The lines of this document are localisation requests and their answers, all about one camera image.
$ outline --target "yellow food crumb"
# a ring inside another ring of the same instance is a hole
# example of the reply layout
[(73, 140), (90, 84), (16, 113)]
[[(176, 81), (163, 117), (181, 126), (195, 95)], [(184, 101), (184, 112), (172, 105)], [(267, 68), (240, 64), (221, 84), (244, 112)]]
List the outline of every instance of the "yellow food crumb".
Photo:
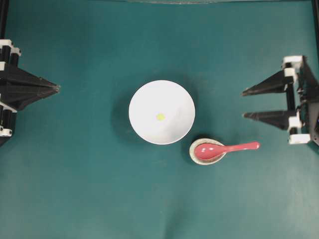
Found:
[(165, 119), (165, 115), (162, 114), (162, 113), (159, 113), (159, 114), (156, 116), (156, 118), (157, 118), (159, 121), (162, 121), (162, 120)]

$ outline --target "white bowl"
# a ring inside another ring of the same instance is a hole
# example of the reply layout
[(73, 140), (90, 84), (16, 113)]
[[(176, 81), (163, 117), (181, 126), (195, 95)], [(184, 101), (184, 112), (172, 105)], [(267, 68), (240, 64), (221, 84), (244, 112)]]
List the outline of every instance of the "white bowl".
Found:
[(129, 106), (135, 132), (154, 144), (170, 144), (183, 138), (195, 119), (189, 93), (172, 81), (152, 81), (139, 88)]

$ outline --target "teal tablecloth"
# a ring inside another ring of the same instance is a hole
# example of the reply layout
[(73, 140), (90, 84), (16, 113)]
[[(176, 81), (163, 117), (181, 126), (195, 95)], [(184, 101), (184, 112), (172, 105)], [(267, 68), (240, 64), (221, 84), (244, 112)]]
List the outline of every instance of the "teal tablecloth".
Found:
[[(20, 112), (0, 149), (0, 238), (318, 238), (318, 150), (242, 118), (285, 109), (284, 95), (240, 96), (286, 55), (319, 75), (313, 22), (310, 1), (12, 0), (19, 66), (61, 93)], [(159, 79), (196, 106), (190, 133), (167, 146), (128, 122), (135, 90)], [(200, 136), (262, 147), (203, 167), (188, 156)]]

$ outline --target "red spoon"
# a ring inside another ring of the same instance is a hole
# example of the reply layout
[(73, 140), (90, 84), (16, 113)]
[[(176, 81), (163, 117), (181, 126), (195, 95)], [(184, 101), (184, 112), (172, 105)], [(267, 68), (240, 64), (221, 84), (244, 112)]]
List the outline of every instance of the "red spoon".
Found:
[(195, 148), (195, 156), (201, 160), (211, 160), (218, 157), (223, 153), (229, 153), (234, 151), (241, 151), (247, 149), (258, 149), (260, 147), (259, 142), (243, 143), (231, 146), (221, 146), (212, 143), (203, 143)]

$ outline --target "spoon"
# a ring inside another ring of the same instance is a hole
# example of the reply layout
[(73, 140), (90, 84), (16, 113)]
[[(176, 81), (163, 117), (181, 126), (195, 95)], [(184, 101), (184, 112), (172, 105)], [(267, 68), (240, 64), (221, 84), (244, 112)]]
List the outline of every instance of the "spoon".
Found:
[(224, 153), (242, 151), (247, 149), (258, 149), (260, 147), (259, 142), (243, 143), (238, 145), (223, 146), (213, 143), (203, 143), (195, 148), (194, 154), (198, 159), (211, 160)]

